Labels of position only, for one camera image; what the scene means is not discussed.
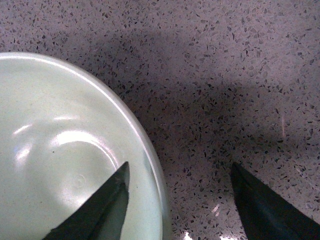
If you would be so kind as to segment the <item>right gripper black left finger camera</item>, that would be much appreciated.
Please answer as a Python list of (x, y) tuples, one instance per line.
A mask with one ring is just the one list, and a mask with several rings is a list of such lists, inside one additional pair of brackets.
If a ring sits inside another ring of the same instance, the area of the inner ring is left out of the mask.
[(45, 240), (119, 240), (129, 203), (130, 167), (126, 161)]

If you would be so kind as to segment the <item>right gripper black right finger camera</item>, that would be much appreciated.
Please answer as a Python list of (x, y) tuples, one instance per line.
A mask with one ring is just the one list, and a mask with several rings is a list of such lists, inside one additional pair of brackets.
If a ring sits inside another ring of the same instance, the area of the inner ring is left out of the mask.
[(232, 164), (234, 202), (249, 240), (318, 240), (320, 225), (240, 164)]

